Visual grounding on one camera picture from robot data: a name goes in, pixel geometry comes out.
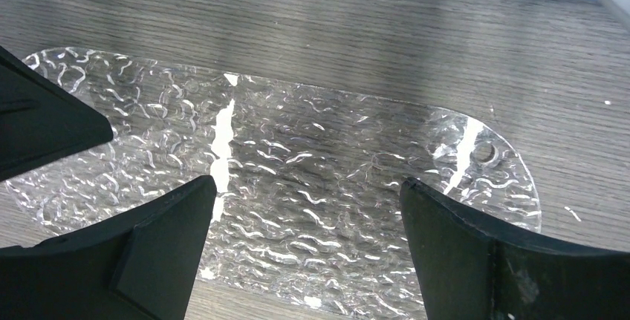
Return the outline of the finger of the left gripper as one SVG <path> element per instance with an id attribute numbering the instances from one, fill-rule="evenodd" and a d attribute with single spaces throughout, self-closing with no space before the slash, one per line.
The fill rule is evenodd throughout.
<path id="1" fill-rule="evenodd" d="M 99 112 L 1 49 L 1 180 L 113 139 Z"/>

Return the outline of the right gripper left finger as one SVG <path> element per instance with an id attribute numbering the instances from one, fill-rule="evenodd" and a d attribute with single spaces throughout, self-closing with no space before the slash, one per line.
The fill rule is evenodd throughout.
<path id="1" fill-rule="evenodd" d="M 183 319 L 217 195 L 208 175 L 114 217 L 1 250 L 3 319 Z"/>

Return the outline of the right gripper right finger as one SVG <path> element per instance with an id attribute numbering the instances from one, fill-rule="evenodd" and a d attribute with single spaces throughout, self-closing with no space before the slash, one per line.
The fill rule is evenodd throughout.
<path id="1" fill-rule="evenodd" d="M 629 254 L 514 226 L 418 179 L 400 208 L 429 319 L 627 319 Z"/>

